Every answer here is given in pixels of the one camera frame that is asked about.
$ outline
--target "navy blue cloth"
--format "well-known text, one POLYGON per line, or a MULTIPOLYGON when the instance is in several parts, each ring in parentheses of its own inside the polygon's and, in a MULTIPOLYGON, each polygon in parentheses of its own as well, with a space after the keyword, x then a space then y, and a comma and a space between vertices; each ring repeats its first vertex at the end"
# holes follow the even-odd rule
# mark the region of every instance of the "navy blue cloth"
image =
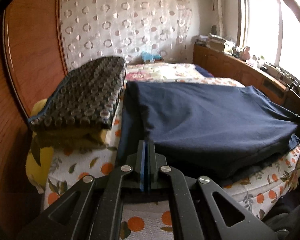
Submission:
POLYGON ((194 68, 195 68, 196 71, 198 71, 204 77, 214 77, 211 73, 209 73, 204 68, 202 68, 198 65, 194 65, 194 68))
POLYGON ((127 82, 123 105, 120 165, 137 151, 138 140, 151 139, 169 165, 224 185, 270 165, 299 142, 295 114, 253 86, 127 82))

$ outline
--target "black patterned pillowcase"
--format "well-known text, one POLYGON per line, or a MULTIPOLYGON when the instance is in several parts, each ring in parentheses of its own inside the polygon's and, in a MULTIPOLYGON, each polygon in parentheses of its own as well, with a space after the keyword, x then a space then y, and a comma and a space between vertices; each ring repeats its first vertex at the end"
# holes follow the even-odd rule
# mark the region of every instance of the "black patterned pillowcase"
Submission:
POLYGON ((125 74, 122 57, 98 58, 74 69, 48 98, 42 111, 28 119, 31 129, 111 129, 125 74))

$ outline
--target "metal screw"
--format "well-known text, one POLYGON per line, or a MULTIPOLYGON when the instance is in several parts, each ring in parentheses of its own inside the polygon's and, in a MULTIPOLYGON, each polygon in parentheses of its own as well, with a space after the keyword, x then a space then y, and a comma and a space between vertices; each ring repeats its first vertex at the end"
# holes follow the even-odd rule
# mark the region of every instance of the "metal screw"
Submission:
POLYGON ((199 177, 199 181, 202 184, 208 184, 210 182, 210 178, 207 176, 201 176, 201 177, 199 177))
POLYGON ((82 180, 85 183, 90 183, 91 181, 93 181, 93 177, 90 175, 87 175, 87 176, 84 176, 82 180))
POLYGON ((162 172, 169 172, 169 171, 171 171, 171 168, 170 168, 169 166, 167 166, 167 165, 164 165, 164 166, 162 166, 162 167, 160 168, 160 170, 161 170, 162 172))
POLYGON ((129 165, 123 165, 123 166, 121 167, 121 170, 122 170, 122 171, 125 171, 125 172, 131 171, 131 167, 130 167, 129 165))

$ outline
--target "bed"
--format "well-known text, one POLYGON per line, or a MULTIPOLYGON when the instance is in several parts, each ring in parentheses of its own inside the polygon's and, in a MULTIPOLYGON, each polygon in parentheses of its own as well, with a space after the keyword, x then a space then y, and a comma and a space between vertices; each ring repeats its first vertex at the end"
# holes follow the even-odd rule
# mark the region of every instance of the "bed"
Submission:
MULTIPOLYGON (((244 87, 229 78, 207 78, 193 64, 141 64, 127 67, 127 81, 192 82, 210 85, 244 87)), ((30 181, 44 192, 42 208, 46 209, 67 189, 85 175, 98 178, 114 168, 116 150, 121 135, 122 93, 112 129, 105 134, 103 149, 53 149, 45 189, 30 177, 30 181)), ((262 219, 276 201, 293 190, 300 176, 300 145, 263 170, 233 184, 224 190, 237 202, 262 219)), ((159 203, 126 204, 122 215, 121 239, 173 239, 168 201, 159 203)))

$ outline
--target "white bed sheet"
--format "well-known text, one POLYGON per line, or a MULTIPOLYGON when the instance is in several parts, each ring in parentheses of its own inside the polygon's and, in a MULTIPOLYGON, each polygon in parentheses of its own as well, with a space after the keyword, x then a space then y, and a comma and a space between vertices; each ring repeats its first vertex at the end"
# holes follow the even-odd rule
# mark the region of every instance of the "white bed sheet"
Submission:
MULTIPOLYGON (((211 85, 243 87, 229 78, 204 78, 193 64, 142 64, 128 66, 126 81, 195 82, 211 85)), ((43 208, 47 208, 82 176, 98 178, 109 174, 114 167, 116 149, 121 134, 122 99, 113 129, 106 135, 108 147, 88 151, 55 149, 46 184, 43 208)), ((237 202, 263 218, 275 202, 294 189, 300 176, 300 146, 287 153, 262 171, 242 179, 224 190, 237 202)), ((122 215, 121 239, 173 239, 169 204, 127 204, 122 215)))

